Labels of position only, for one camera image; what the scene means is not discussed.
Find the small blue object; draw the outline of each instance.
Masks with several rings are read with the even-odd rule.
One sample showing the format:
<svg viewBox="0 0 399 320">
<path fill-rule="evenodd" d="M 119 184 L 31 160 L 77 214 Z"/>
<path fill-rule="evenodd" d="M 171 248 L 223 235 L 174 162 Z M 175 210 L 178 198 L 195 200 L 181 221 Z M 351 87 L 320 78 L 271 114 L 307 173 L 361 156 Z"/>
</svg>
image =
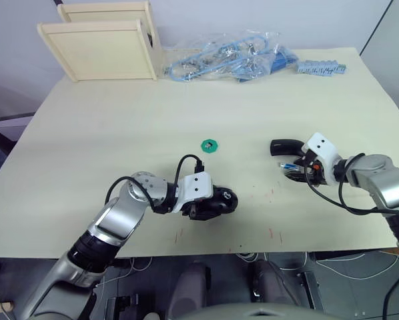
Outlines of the small blue object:
<svg viewBox="0 0 399 320">
<path fill-rule="evenodd" d="M 255 49 L 252 41 L 259 41 L 262 48 Z M 249 64 L 251 58 L 268 52 L 269 41 L 265 37 L 255 35 L 176 61 L 166 72 L 175 81 L 190 81 L 212 71 L 226 71 L 227 68 L 234 72 L 236 66 L 244 67 L 238 68 L 240 76 L 245 73 L 248 76 L 249 72 L 255 75 L 255 72 L 260 74 L 262 69 L 254 63 Z"/>
<path fill-rule="evenodd" d="M 309 75 L 321 75 L 331 77 L 333 73 L 345 73 L 346 65 L 340 65 L 336 60 L 333 61 L 312 61 L 306 60 L 298 62 L 296 65 L 297 73 L 307 73 Z"/>
<path fill-rule="evenodd" d="M 292 163 L 280 163 L 280 167 L 285 170 L 300 171 L 300 167 Z"/>
<path fill-rule="evenodd" d="M 284 69 L 288 65 L 291 65 L 292 63 L 295 63 L 298 60 L 298 57 L 292 53 L 292 51 L 286 47 L 279 47 L 278 51 L 275 55 L 275 60 L 272 62 L 271 65 L 271 74 Z M 238 79 L 239 82 L 246 82 L 249 81 L 250 79 Z"/>
</svg>

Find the wooden table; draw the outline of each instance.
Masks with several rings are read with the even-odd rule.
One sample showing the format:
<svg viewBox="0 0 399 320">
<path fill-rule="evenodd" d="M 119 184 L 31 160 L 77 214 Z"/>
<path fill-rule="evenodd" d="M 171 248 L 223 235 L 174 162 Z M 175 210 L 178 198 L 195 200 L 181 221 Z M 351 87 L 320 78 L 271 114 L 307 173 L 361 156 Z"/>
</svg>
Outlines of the wooden table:
<svg viewBox="0 0 399 320">
<path fill-rule="evenodd" d="M 59 257 L 115 179 L 136 171 L 173 179 L 186 153 L 205 161 L 216 185 L 236 192 L 236 212 L 191 221 L 147 210 L 120 257 L 393 247 L 381 215 L 358 217 L 323 201 L 270 157 L 272 139 L 305 141 L 319 131 L 345 158 L 382 153 L 399 167 L 399 110 L 356 50 L 296 53 L 337 59 L 348 70 L 317 77 L 288 69 L 246 83 L 64 77 L 0 170 L 0 257 Z M 202 152 L 204 139 L 218 150 Z M 182 174 L 192 170 L 186 164 Z M 337 199 L 336 187 L 320 191 Z M 346 200 L 373 206 L 349 186 Z"/>
</svg>

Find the metal bracket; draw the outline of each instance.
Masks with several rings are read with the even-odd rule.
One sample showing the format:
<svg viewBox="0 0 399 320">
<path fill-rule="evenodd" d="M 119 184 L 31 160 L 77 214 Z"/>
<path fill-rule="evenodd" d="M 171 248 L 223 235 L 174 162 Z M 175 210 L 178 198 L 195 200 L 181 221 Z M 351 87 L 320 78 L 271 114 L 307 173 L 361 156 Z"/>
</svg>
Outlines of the metal bracket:
<svg viewBox="0 0 399 320">
<path fill-rule="evenodd" d="M 315 278 L 314 272 L 305 271 L 300 273 L 302 284 L 305 288 L 306 295 L 308 296 L 308 302 L 311 309 L 324 311 L 322 305 L 320 290 L 318 289 L 317 279 Z"/>
<path fill-rule="evenodd" d="M 177 213 L 183 205 L 194 200 L 207 199 L 213 196 L 213 182 L 210 174 L 202 171 L 193 175 L 187 175 L 179 180 L 177 189 L 177 203 L 172 213 Z"/>
<path fill-rule="evenodd" d="M 119 313 L 135 305 L 139 305 L 138 294 L 109 298 L 106 301 L 105 320 L 119 320 Z"/>
<path fill-rule="evenodd" d="M 312 150 L 321 162 L 327 185 L 336 185 L 337 181 L 333 174 L 333 168 L 337 162 L 342 160 L 337 148 L 325 136 L 317 132 L 302 147 L 304 153 L 308 150 Z"/>
</svg>

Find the green washer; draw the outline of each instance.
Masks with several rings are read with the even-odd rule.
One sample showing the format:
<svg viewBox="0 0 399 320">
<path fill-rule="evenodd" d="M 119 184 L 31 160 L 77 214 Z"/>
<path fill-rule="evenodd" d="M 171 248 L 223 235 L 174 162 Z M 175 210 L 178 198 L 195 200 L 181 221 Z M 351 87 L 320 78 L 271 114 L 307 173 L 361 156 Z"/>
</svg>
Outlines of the green washer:
<svg viewBox="0 0 399 320">
<path fill-rule="evenodd" d="M 201 149 L 206 153 L 213 153 L 218 149 L 218 143 L 212 139 L 204 140 L 202 141 Z"/>
</svg>

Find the black cable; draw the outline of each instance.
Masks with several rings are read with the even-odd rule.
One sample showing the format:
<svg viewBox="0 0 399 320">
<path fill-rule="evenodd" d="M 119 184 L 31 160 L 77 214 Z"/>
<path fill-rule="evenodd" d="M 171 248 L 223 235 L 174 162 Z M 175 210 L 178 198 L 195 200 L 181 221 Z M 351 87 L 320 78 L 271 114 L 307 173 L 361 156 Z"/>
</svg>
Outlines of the black cable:
<svg viewBox="0 0 399 320">
<path fill-rule="evenodd" d="M 349 212 L 351 212 L 355 215 L 367 215 L 367 214 L 371 213 L 371 210 L 355 209 L 355 208 L 351 208 L 351 207 L 347 206 L 345 203 L 343 194 L 342 194 L 342 188 L 343 188 L 343 185 L 345 182 L 346 173 L 348 172 L 348 169 L 351 166 L 351 164 L 353 164 L 355 161 L 357 161 L 359 158 L 361 158 L 365 155 L 366 155 L 365 153 L 359 153 L 345 165 L 343 175 L 340 178 L 340 182 L 339 182 L 339 192 L 338 193 L 339 193 L 340 204 L 342 205 L 342 208 L 348 210 Z"/>
<path fill-rule="evenodd" d="M 320 193 L 312 184 L 311 181 L 309 180 L 309 176 L 308 176 L 308 165 L 309 165 L 309 161 L 307 159 L 305 159 L 304 161 L 304 177 L 305 177 L 305 181 L 308 184 L 308 187 L 317 195 L 319 195 L 321 198 L 323 198 L 324 200 L 330 202 L 331 204 L 339 207 L 339 208 L 343 208 L 348 210 L 349 212 L 355 214 L 355 215 L 367 215 L 369 213 L 389 213 L 389 214 L 393 214 L 393 215 L 399 215 L 399 210 L 393 210 L 393 209 L 379 209 L 379 208 L 372 208 L 372 209 L 358 209 L 358 208 L 352 208 L 347 206 L 347 204 L 345 203 L 344 199 L 343 199 L 343 194 L 342 194 L 342 186 L 343 183 L 345 182 L 345 177 L 346 177 L 346 173 L 348 172 L 349 166 L 351 166 L 351 164 L 353 164 L 357 159 L 363 157 L 365 154 L 364 153 L 360 153 L 358 155 L 356 155 L 354 158 L 352 158 L 351 161 L 349 161 L 349 163 L 347 164 L 347 166 L 345 166 L 344 168 L 344 172 L 343 175 L 340 178 L 340 182 L 339 182 L 339 200 L 341 203 L 338 203 L 334 200 L 331 200 L 329 197 L 326 197 L 325 195 L 323 195 L 322 193 Z"/>
<path fill-rule="evenodd" d="M 109 200 L 111 199 L 111 194 L 112 194 L 113 189 L 116 187 L 116 185 L 118 183 L 120 183 L 123 180 L 128 180 L 128 181 L 134 183 L 141 190 L 141 192 L 145 195 L 146 199 L 149 201 L 149 205 L 151 206 L 152 211 L 155 211 L 155 205 L 153 204 L 153 200 L 152 200 L 151 196 L 146 191 L 146 189 L 143 188 L 143 185 L 141 185 L 140 182 L 138 182 L 133 177 L 120 177 L 114 183 L 112 183 L 111 187 L 109 188 L 109 190 L 106 193 L 105 204 L 108 203 Z"/>
<path fill-rule="evenodd" d="M 389 289 L 388 293 L 385 296 L 384 310 L 382 312 L 382 320 L 387 320 L 387 318 L 388 318 L 389 299 L 391 298 L 392 293 L 394 292 L 394 290 L 397 288 L 398 285 L 399 285 L 399 278 L 397 281 L 395 281 L 395 283 L 392 285 L 391 289 Z"/>
<path fill-rule="evenodd" d="M 379 19 L 379 21 L 378 21 L 378 24 L 375 26 L 375 28 L 373 29 L 372 34 L 369 36 L 369 38 L 367 39 L 366 44 L 363 46 L 363 48 L 362 48 L 362 50 L 361 50 L 361 52 L 360 52 L 360 56 L 362 55 L 362 53 L 363 53 L 364 50 L 366 49 L 366 47 L 367 47 L 368 43 L 370 42 L 370 40 L 373 38 L 374 33 L 375 33 L 376 30 L 379 28 L 380 23 L 382 22 L 383 18 L 385 17 L 385 14 L 388 12 L 389 7 L 391 6 L 391 4 L 392 4 L 393 1 L 394 1 L 394 0 L 391 0 L 391 1 L 389 2 L 389 4 L 388 4 L 388 6 L 386 7 L 384 13 L 383 13 L 382 16 L 380 17 L 380 19 Z"/>
<path fill-rule="evenodd" d="M 181 169 L 181 165 L 183 164 L 183 162 L 187 159 L 187 158 L 194 158 L 197 161 L 197 164 L 195 166 L 195 173 L 197 171 L 197 168 L 200 170 L 202 167 L 202 170 L 204 170 L 204 167 L 202 166 L 202 161 L 199 157 L 197 157 L 196 155 L 184 155 L 180 161 L 179 161 L 179 165 L 177 165 L 177 170 L 175 171 L 175 177 L 174 177 L 174 184 L 173 184 L 173 190 L 171 191 L 171 202 L 173 203 L 173 207 L 175 206 L 175 191 L 177 189 L 177 182 L 179 181 L 179 174 L 180 174 L 180 169 Z"/>
</svg>

